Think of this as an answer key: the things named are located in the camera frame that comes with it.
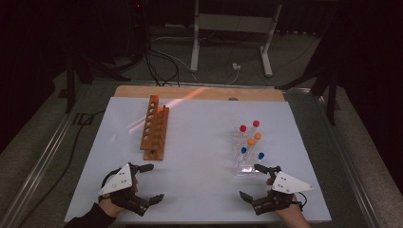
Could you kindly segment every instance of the metal stand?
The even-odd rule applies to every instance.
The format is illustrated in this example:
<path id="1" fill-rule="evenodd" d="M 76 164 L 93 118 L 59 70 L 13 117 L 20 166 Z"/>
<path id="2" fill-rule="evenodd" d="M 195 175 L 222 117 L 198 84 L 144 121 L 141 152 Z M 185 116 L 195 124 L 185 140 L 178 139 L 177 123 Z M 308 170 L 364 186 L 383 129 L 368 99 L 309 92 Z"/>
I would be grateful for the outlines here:
<path id="1" fill-rule="evenodd" d="M 92 83 L 93 76 L 89 66 L 101 70 L 106 75 L 117 81 L 128 82 L 130 79 L 121 76 L 115 71 L 107 68 L 106 66 L 91 59 L 88 55 L 82 52 L 77 47 L 67 44 L 67 108 L 66 113 L 69 113 L 75 103 L 75 85 L 74 85 L 74 72 L 77 73 L 80 80 L 84 84 Z"/>
<path id="2" fill-rule="evenodd" d="M 266 77 L 273 76 L 267 51 L 270 47 L 270 43 L 273 39 L 273 35 L 276 30 L 276 25 L 280 11 L 281 11 L 281 5 L 277 5 L 275 14 L 272 18 L 203 14 L 199 13 L 199 0 L 196 0 L 195 28 L 194 28 L 193 50 L 192 50 L 192 59 L 190 63 L 190 71 L 193 73 L 198 71 L 199 50 L 200 50 L 199 29 L 212 29 L 212 30 L 267 33 L 266 43 L 264 44 L 264 46 L 261 46 L 259 48 L 259 52 L 264 67 L 264 75 Z"/>
<path id="3" fill-rule="evenodd" d="M 337 70 L 338 67 L 336 66 L 323 66 L 311 73 L 302 75 L 286 85 L 275 86 L 275 89 L 288 90 L 309 79 L 317 77 L 317 80 L 311 88 L 311 93 L 313 96 L 322 96 L 326 87 L 329 87 L 326 115 L 330 123 L 336 125 L 334 112 L 336 104 Z"/>

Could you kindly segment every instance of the metal frame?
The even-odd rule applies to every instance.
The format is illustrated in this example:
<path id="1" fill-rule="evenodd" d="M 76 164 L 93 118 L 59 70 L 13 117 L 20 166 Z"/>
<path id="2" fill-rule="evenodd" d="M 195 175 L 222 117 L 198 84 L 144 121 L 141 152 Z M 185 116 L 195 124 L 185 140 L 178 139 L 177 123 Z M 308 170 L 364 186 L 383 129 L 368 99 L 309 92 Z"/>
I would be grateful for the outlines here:
<path id="1" fill-rule="evenodd" d="M 267 52 L 276 30 L 278 16 L 281 11 L 282 5 L 277 5 L 273 17 L 267 18 L 199 13 L 199 0 L 195 1 L 193 50 L 190 63 L 191 72 L 197 72 L 199 67 L 199 29 L 212 29 L 267 33 L 266 43 L 259 48 L 259 52 L 261 61 L 263 63 L 264 75 L 266 77 L 273 76 L 273 71 L 270 66 L 269 56 L 267 55 Z"/>

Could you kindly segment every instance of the red cap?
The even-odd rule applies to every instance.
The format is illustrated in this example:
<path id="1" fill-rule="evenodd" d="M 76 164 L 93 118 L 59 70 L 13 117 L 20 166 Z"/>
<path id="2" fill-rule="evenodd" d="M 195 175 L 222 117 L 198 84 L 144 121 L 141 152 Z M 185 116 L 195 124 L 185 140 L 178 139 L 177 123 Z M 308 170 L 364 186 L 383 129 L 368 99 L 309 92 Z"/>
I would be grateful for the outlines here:
<path id="1" fill-rule="evenodd" d="M 260 125 L 260 122 L 259 121 L 253 121 L 253 126 L 254 127 L 258 127 Z"/>
<path id="2" fill-rule="evenodd" d="M 245 126 L 245 125 L 241 125 L 241 126 L 240 126 L 240 131 L 241 131 L 241 132 L 245 132 L 245 131 L 246 131 L 246 126 Z"/>

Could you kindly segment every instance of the human hand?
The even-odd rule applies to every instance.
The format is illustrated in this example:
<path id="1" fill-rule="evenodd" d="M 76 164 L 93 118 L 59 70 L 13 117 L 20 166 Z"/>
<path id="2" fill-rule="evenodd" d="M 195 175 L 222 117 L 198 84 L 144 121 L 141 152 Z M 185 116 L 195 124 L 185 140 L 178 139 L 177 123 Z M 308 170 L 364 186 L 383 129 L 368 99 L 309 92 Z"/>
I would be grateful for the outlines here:
<path id="1" fill-rule="evenodd" d="M 273 185 L 273 180 L 268 179 L 267 185 Z M 297 201 L 296 195 L 293 195 L 292 201 Z M 290 228 L 309 228 L 311 225 L 305 219 L 298 204 L 290 204 L 288 208 L 277 210 L 275 213 Z"/>
<path id="2" fill-rule="evenodd" d="M 131 186 L 131 190 L 134 193 L 138 192 L 137 189 L 137 179 L 136 177 L 133 178 L 133 185 Z M 104 197 L 101 199 L 101 201 L 98 203 L 99 206 L 105 211 L 105 213 L 111 217 L 116 218 L 121 212 L 123 212 L 125 209 L 124 207 L 120 207 L 112 202 L 110 199 L 110 195 L 106 194 Z"/>

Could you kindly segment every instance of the dark background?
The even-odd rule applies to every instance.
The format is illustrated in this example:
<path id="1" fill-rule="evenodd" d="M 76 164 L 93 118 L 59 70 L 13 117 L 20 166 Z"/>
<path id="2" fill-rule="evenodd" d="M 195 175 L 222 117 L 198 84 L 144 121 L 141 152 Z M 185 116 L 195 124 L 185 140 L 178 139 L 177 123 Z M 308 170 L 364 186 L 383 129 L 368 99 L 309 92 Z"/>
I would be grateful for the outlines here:
<path id="1" fill-rule="evenodd" d="M 101 8 L 110 9 L 109 13 L 96 10 L 96 2 Z M 217 0 L 203 2 L 202 9 L 212 11 L 217 4 L 222 4 Z M 0 151 L 53 92 L 51 80 L 66 69 L 66 38 L 97 56 L 98 60 L 111 61 L 111 55 L 123 54 L 119 41 L 111 40 L 103 33 L 103 27 L 106 27 L 115 29 L 114 33 L 119 34 L 115 38 L 126 39 L 130 35 L 119 33 L 130 13 L 126 10 L 127 2 L 114 3 L 116 5 L 110 5 L 111 1 L 107 0 L 37 0 L 3 1 L 0 4 Z M 192 1 L 154 0 L 148 4 L 150 11 L 144 16 L 153 26 L 166 23 L 190 26 L 193 23 Z M 229 10 L 234 14 L 240 13 L 240 8 L 245 9 L 245 14 L 270 13 L 270 9 L 261 10 L 264 8 L 259 4 L 262 2 L 256 1 L 254 8 L 240 6 Z M 288 15 L 313 15 L 312 9 L 305 8 L 301 4 L 298 8 L 283 8 L 278 32 L 286 34 L 290 28 L 291 31 L 297 29 L 297 25 L 288 23 Z M 318 30 L 312 30 L 314 26 L 299 28 L 322 37 L 306 72 L 324 65 L 339 66 L 338 84 L 346 89 L 402 191 L 403 4 L 392 0 L 338 1 L 337 8 L 337 11 L 322 11 L 333 18 L 326 33 L 323 27 Z M 313 25 L 318 21 L 312 18 L 305 23 Z M 139 39 L 139 36 L 133 36 L 133 39 Z M 132 42 L 135 45 L 130 47 L 128 54 L 136 53 L 140 43 L 139 40 Z"/>

